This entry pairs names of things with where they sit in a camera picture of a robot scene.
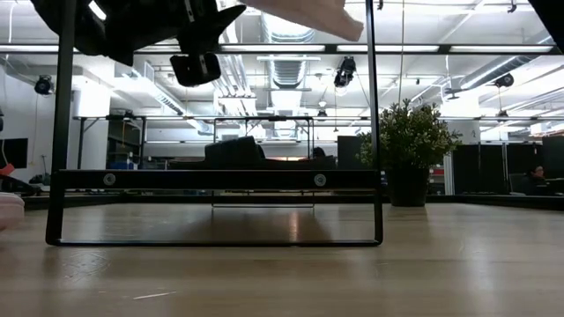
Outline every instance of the green plant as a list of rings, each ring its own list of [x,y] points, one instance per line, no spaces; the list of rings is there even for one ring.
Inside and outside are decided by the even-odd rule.
[[[437,105],[409,108],[392,104],[380,117],[380,157],[384,169],[429,168],[442,162],[461,142],[456,131],[450,132],[446,122],[440,120]],[[361,133],[362,141],[358,158],[366,166],[372,166],[372,136]]]

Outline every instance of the potted plant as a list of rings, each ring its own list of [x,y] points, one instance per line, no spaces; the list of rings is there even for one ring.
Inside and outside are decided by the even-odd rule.
[[[393,104],[380,117],[380,158],[392,205],[422,207],[427,197],[429,168],[443,161],[460,144],[440,119],[436,104],[410,108],[410,101]],[[372,167],[372,136],[359,134],[359,159]]]

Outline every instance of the ceiling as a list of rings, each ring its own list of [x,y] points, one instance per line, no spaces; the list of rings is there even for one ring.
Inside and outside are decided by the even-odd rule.
[[[227,5],[232,1],[224,0]],[[544,30],[537,14],[527,1],[517,1],[518,8],[514,13],[507,13],[509,0],[406,0],[404,22],[402,4],[399,0],[385,1],[383,11],[375,14],[375,35],[377,43],[401,43],[402,35],[405,43],[423,44],[524,44],[527,40]],[[12,33],[12,43],[56,43],[57,37],[50,32],[35,13],[33,6],[19,0],[15,7],[11,0],[0,0],[0,43],[7,43]],[[365,4],[362,0],[346,1],[346,10],[357,20],[366,22]],[[257,12],[249,10],[237,19],[234,29],[240,43],[264,42],[261,18]],[[366,31],[360,42],[366,43]],[[327,33],[316,32],[314,43],[345,43],[338,37]],[[243,55],[244,69],[249,79],[252,92],[256,95],[256,108],[266,108],[271,102],[271,94],[265,90],[270,87],[265,62],[258,62],[259,55]],[[304,92],[301,106],[319,108],[321,100],[327,102],[328,108],[337,107],[338,115],[368,115],[368,60],[366,55],[355,55],[357,76],[350,83],[347,94],[336,96],[332,86],[335,69],[341,63],[342,55],[319,55],[321,60],[309,62],[307,66],[306,87],[311,91]],[[410,99],[426,90],[430,85],[446,76],[463,77],[478,70],[499,56],[490,55],[453,55],[447,59],[445,55],[379,55],[377,72],[379,74],[378,95],[379,106],[386,107],[401,99]],[[186,103],[193,114],[213,114],[212,102],[215,88],[212,84],[195,88],[178,85],[169,62],[169,55],[137,55],[137,62],[147,61],[156,70],[156,82],[162,85],[171,95]],[[15,55],[13,63],[21,63],[26,67],[34,65],[55,65],[54,55]],[[76,55],[76,65],[82,66],[94,75],[112,84],[114,62],[105,57]],[[564,64],[561,56],[542,56],[512,72],[516,84],[501,90],[503,107],[526,100],[532,100],[544,92],[560,87],[562,73],[557,70]],[[145,92],[123,88],[131,96],[127,101],[116,102],[120,107],[134,109],[158,108],[159,104]],[[471,95],[480,100],[480,112],[495,115],[499,111],[500,99],[498,90],[492,86],[480,87],[471,93],[462,94],[462,98]],[[441,102],[438,94],[430,96],[428,101]],[[562,107],[564,98],[541,103],[526,109],[528,114],[543,109]]]

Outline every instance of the black plant pot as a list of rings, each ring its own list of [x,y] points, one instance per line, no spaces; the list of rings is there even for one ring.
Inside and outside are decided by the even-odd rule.
[[[396,207],[423,207],[427,200],[428,168],[386,170],[388,195]]]

